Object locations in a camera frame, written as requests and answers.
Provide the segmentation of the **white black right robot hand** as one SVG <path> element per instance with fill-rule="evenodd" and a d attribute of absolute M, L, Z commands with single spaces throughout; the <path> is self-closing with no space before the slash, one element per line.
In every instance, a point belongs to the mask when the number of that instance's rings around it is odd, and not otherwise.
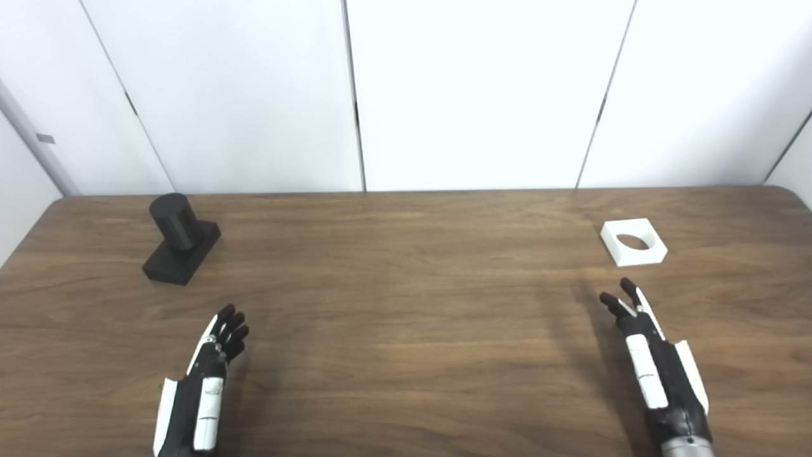
<path fill-rule="evenodd" d="M 624 337 L 653 442 L 661 446 L 683 439 L 711 444 L 707 391 L 690 346 L 687 341 L 667 340 L 637 284 L 623 277 L 620 288 L 629 295 L 630 304 L 606 292 L 598 298 Z"/>

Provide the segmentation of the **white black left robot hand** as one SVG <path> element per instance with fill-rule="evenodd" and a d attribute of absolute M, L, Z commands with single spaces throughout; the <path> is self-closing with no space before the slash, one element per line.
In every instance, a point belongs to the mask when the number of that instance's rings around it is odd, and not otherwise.
<path fill-rule="evenodd" d="M 246 316 L 229 303 L 195 344 L 185 375 L 160 391 L 154 456 L 218 456 L 221 405 L 232 361 L 246 349 Z"/>

